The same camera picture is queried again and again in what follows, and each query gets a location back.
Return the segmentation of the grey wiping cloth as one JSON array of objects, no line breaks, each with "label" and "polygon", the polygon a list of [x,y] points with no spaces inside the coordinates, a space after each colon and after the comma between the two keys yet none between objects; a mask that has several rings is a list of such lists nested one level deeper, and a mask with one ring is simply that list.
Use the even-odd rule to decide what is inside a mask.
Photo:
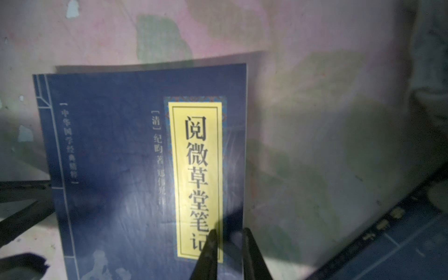
[{"label": "grey wiping cloth", "polygon": [[448,2],[417,1],[409,44],[409,92],[440,127],[448,124]]}]

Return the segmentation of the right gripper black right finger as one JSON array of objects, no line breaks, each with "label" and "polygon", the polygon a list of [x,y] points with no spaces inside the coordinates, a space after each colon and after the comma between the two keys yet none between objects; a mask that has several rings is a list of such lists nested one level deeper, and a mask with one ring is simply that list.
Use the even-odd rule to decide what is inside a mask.
[{"label": "right gripper black right finger", "polygon": [[252,231],[248,227],[243,230],[242,247],[244,280],[273,280]]}]

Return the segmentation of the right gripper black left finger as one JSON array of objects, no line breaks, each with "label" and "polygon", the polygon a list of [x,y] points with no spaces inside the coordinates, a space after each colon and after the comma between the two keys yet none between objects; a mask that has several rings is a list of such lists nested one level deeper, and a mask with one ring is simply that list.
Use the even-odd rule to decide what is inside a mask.
[{"label": "right gripper black left finger", "polygon": [[205,246],[191,274],[190,280],[217,280],[218,275],[218,234],[209,232]]}]

